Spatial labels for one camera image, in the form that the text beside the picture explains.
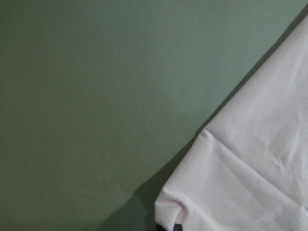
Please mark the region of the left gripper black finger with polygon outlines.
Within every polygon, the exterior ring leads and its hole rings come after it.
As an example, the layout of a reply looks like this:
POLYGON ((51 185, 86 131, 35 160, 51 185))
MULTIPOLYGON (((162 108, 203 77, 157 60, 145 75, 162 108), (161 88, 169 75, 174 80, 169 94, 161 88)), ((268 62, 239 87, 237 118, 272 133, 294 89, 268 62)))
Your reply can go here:
POLYGON ((173 231, 182 231, 182 225, 181 224, 175 224, 173 231))

